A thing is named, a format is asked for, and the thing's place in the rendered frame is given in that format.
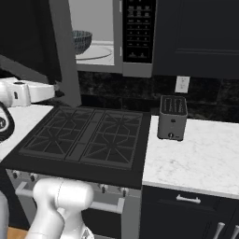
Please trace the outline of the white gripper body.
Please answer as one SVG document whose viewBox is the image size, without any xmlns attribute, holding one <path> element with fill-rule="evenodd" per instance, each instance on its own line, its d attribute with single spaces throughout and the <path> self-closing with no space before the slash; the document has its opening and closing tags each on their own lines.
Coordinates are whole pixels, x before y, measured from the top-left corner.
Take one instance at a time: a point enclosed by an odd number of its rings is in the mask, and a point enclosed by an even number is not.
<svg viewBox="0 0 239 239">
<path fill-rule="evenodd" d="M 42 83 L 30 84 L 29 92 L 32 103 L 45 101 L 55 96 L 54 86 L 49 84 Z"/>
</svg>

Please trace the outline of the white wall socket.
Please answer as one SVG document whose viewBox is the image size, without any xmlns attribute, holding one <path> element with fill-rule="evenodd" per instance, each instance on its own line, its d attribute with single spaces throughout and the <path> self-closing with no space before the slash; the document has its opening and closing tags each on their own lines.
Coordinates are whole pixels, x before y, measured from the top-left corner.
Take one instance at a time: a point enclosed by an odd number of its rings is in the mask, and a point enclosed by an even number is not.
<svg viewBox="0 0 239 239">
<path fill-rule="evenodd" d="M 187 93 L 189 89 L 189 84 L 190 84 L 190 77 L 177 76 L 175 92 Z"/>
</svg>

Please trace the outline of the dark wall cupboard door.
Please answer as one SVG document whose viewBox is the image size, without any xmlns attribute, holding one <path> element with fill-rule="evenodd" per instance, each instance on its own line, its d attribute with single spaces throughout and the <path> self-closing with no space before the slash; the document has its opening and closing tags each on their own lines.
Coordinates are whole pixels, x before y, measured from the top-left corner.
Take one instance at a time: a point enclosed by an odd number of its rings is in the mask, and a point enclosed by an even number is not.
<svg viewBox="0 0 239 239">
<path fill-rule="evenodd" d="M 153 73 L 239 79 L 239 0 L 158 0 Z"/>
</svg>

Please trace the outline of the white microwave turntable plate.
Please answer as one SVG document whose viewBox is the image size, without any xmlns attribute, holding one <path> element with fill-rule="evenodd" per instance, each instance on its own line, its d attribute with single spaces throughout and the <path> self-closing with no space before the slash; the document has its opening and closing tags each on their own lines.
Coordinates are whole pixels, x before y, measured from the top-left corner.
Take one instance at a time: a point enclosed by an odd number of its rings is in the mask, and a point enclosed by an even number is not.
<svg viewBox="0 0 239 239">
<path fill-rule="evenodd" d="M 76 55 L 76 59 L 80 61 L 96 60 L 107 57 L 112 54 L 112 50 L 105 46 L 90 46 L 81 54 Z"/>
</svg>

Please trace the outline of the dark microwave door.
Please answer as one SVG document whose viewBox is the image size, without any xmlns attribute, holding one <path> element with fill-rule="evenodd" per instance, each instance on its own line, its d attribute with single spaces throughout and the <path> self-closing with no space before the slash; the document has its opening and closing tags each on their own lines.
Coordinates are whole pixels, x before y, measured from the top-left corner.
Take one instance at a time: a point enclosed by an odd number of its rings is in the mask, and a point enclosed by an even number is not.
<svg viewBox="0 0 239 239">
<path fill-rule="evenodd" d="M 0 0 L 0 75 L 48 83 L 81 105 L 68 0 Z"/>
</svg>

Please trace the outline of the blue patterned bowl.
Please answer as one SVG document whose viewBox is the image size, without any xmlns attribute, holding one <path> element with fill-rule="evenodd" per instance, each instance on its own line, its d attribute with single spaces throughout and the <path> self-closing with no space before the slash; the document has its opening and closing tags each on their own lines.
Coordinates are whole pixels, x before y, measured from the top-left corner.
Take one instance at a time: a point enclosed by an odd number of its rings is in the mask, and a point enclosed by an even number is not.
<svg viewBox="0 0 239 239">
<path fill-rule="evenodd" d="M 84 53 L 91 45 L 92 33 L 88 31 L 73 31 L 76 54 Z"/>
</svg>

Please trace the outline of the black gas hob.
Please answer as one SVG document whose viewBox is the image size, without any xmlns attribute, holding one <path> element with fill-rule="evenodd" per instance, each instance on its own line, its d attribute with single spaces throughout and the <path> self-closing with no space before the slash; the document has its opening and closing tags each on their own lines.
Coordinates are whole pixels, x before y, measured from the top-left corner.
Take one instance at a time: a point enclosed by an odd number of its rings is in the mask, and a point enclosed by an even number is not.
<svg viewBox="0 0 239 239">
<path fill-rule="evenodd" d="M 150 120 L 146 112 L 57 106 L 0 165 L 139 190 Z"/>
</svg>

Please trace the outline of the dark base cupboard door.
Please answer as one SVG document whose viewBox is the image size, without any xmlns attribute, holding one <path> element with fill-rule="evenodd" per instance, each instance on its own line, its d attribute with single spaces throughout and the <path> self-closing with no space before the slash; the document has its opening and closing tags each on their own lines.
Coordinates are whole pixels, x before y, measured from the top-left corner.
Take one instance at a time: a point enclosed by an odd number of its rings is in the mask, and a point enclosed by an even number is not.
<svg viewBox="0 0 239 239">
<path fill-rule="evenodd" d="M 237 210 L 232 217 L 229 228 L 227 230 L 226 239 L 231 239 L 235 225 L 239 226 L 239 210 Z"/>
<path fill-rule="evenodd" d="M 213 239 L 219 222 L 217 212 L 185 206 L 142 204 L 139 239 Z"/>
</svg>

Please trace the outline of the grey microwave oven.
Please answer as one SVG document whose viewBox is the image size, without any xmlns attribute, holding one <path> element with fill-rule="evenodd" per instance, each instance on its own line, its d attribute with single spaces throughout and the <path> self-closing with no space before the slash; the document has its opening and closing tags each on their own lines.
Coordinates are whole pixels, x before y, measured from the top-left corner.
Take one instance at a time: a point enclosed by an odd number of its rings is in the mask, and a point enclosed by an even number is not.
<svg viewBox="0 0 239 239">
<path fill-rule="evenodd" d="M 77 60 L 80 71 L 152 75 L 156 0 L 68 0 L 72 28 L 92 33 L 91 46 L 112 54 Z"/>
</svg>

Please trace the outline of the grey toaster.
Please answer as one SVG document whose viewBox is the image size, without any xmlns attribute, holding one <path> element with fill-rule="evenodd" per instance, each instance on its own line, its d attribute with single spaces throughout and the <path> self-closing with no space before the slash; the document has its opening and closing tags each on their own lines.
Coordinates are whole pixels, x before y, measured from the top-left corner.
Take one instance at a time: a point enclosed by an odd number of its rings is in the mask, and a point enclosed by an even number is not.
<svg viewBox="0 0 239 239">
<path fill-rule="evenodd" d="M 161 97 L 158 123 L 158 137 L 182 141 L 188 117 L 187 101 L 185 97 L 163 95 Z"/>
</svg>

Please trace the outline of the dark drawer front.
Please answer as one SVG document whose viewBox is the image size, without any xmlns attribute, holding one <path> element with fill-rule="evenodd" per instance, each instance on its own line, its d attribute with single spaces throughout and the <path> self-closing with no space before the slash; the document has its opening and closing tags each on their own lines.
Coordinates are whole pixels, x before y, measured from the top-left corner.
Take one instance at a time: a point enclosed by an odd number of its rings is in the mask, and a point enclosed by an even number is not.
<svg viewBox="0 0 239 239">
<path fill-rule="evenodd" d="M 201 200 L 200 204 L 181 202 L 176 200 L 176 196 Z M 238 201 L 225 197 L 206 195 L 182 190 L 171 190 L 151 186 L 143 187 L 143 202 L 149 204 L 168 204 L 175 206 L 185 206 L 187 208 L 197 209 L 207 212 L 217 212 L 225 215 L 231 215 L 238 205 Z"/>
</svg>

